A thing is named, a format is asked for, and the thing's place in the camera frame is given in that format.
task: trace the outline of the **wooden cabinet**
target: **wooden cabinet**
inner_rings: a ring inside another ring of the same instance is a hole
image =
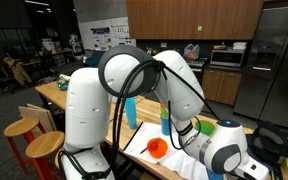
[[[202,81],[205,99],[234,105],[241,79],[241,73],[206,69]]]
[[[252,39],[263,0],[127,0],[133,39]]]
[[[253,39],[263,0],[219,0],[213,39]]]

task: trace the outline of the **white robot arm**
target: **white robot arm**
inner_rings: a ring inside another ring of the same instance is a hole
[[[70,79],[66,153],[59,158],[67,179],[81,176],[114,179],[99,149],[108,131],[111,95],[124,97],[125,101],[125,97],[151,90],[169,110],[181,147],[188,155],[218,174],[234,172],[246,179],[266,178],[268,169],[247,153],[246,137],[240,124],[218,121],[212,137],[192,127],[190,120],[201,112],[205,101],[200,84],[180,54],[164,51],[152,58],[133,46],[120,45],[103,55],[98,69],[77,70]]]

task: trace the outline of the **bar stool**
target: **bar stool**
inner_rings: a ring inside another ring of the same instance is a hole
[[[35,139],[31,130],[35,128],[36,126],[39,127],[40,131],[43,134],[46,133],[45,129],[40,123],[40,120],[37,118],[24,118],[24,119],[18,120],[14,122],[13,124],[9,125],[4,130],[4,136],[7,138],[8,142],[10,143],[11,148],[13,152],[15,153],[15,156],[25,173],[27,173],[27,169],[25,165],[27,163],[32,162],[32,160],[31,159],[23,160],[22,155],[19,152],[13,138],[16,136],[23,135],[27,144],[31,143]]]
[[[62,148],[64,144],[64,133],[52,131],[45,133],[26,148],[25,154],[33,160],[34,166],[41,179],[59,178],[52,170],[46,157]]]

